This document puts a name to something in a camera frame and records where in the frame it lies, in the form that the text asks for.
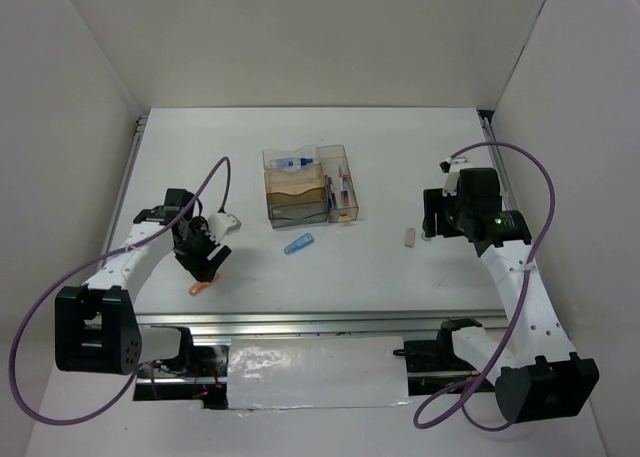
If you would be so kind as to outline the orange transparent case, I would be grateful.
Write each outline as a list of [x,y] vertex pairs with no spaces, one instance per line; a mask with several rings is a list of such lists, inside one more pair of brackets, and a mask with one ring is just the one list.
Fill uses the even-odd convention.
[[206,291],[207,289],[209,289],[213,284],[215,284],[218,280],[220,279],[220,274],[218,272],[215,273],[214,277],[210,280],[210,281],[206,281],[206,282],[195,282],[190,288],[189,288],[189,294],[191,296],[197,296],[199,294],[201,294],[202,292]]

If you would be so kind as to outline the red gel pen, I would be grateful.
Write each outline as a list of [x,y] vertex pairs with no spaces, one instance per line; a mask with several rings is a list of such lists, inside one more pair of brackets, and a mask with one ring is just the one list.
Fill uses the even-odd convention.
[[348,181],[346,175],[344,175],[344,192],[341,194],[341,200],[344,207],[349,205]]

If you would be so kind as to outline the small blue cap bottle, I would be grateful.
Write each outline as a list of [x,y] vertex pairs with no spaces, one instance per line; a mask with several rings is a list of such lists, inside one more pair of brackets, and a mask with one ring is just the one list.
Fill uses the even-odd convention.
[[293,158],[278,158],[272,159],[269,162],[269,169],[284,170],[284,171],[297,171],[302,168],[306,168],[309,165],[314,164],[313,158],[293,157]]

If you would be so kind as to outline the black gel pen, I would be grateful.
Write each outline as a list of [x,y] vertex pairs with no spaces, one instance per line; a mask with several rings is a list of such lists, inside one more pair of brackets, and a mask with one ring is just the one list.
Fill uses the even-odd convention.
[[336,198],[335,188],[333,184],[333,179],[331,177],[328,177],[328,187],[329,187],[329,193],[330,193],[330,199],[331,199],[331,208],[335,209],[337,208],[337,198]]

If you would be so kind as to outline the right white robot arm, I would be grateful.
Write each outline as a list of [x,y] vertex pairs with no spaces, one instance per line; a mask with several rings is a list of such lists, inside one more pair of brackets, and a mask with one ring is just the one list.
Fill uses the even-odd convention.
[[532,254],[523,215],[503,207],[498,173],[464,159],[443,165],[443,187],[423,193],[426,236],[464,237],[488,270],[508,326],[500,344],[473,319],[450,319],[436,356],[448,369],[464,363],[484,374],[509,424],[574,417],[599,380],[562,328]]

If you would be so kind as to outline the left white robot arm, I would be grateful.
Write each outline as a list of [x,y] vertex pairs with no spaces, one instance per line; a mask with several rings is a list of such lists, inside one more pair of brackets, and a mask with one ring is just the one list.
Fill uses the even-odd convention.
[[178,326],[141,326],[134,302],[153,271],[173,255],[195,283],[196,293],[212,284],[230,248],[223,239],[240,229],[233,214],[205,218],[194,212],[195,195],[169,189],[163,204],[143,209],[121,253],[104,260],[96,274],[55,298],[55,362],[61,371],[126,375],[160,363],[176,376],[196,367],[191,332]]

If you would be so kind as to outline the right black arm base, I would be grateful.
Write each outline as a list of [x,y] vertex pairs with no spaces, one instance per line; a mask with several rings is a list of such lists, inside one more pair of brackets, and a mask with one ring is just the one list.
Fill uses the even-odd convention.
[[434,340],[405,341],[392,354],[405,360],[409,373],[481,371],[454,354],[450,332],[439,332]]

